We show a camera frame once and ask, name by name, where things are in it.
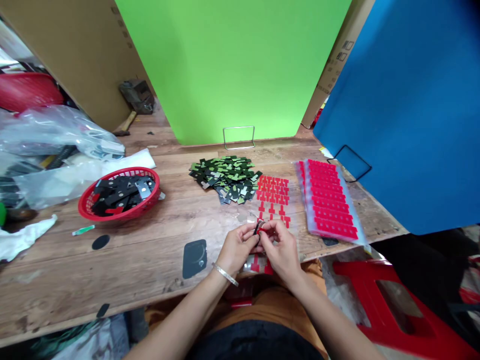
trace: person's right hand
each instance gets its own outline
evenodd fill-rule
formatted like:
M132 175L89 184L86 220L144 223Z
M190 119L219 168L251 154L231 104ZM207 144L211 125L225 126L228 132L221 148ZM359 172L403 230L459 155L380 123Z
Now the person's right hand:
M262 225L262 229L267 233L260 231L260 241L271 266L287 287L290 287L303 272L297 252L297 240L281 220L270 220Z

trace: white cloth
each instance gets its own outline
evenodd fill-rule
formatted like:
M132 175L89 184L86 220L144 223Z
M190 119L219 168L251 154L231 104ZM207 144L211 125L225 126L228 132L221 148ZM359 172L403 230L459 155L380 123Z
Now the white cloth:
M0 229L0 260L12 261L19 252L31 247L57 221L57 215L25 226L22 230L9 233Z
M52 360L121 360L130 350L123 314L103 318Z

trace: black shirt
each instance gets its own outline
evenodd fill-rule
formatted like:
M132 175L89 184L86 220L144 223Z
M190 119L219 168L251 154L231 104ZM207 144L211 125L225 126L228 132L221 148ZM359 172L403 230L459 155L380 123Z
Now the black shirt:
M186 358L323 360L319 351L292 329L262 320L237 322L201 338Z

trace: person's left hand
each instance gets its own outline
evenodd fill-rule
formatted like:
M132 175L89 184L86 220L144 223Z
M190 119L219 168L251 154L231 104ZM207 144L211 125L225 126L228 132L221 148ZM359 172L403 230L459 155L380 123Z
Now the person's left hand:
M216 264L235 277L247 261L250 253L262 253L264 248L256 246L260 236L254 235L256 223L248 223L229 231L218 255Z

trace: blue board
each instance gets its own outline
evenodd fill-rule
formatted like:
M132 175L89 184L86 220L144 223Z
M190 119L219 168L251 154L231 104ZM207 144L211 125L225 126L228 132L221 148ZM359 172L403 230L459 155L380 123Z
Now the blue board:
M413 234L480 222L473 3L377 1L313 131Z

